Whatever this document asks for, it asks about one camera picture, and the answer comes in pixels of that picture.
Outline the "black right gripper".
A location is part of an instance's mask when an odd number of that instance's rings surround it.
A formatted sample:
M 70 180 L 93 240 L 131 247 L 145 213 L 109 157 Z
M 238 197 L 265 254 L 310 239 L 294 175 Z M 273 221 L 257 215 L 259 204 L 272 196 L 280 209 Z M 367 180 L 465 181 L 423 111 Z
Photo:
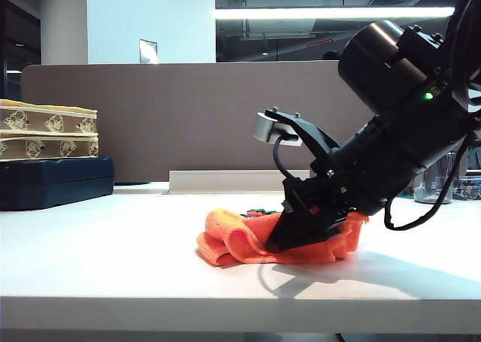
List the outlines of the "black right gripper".
M 313 153 L 316 175 L 285 179 L 286 207 L 266 242 L 272 253 L 339 236 L 350 210 L 388 210 L 416 175 L 468 136 L 468 112 L 457 104 L 385 110 L 343 146 L 305 120 L 284 114 L 282 121 Z

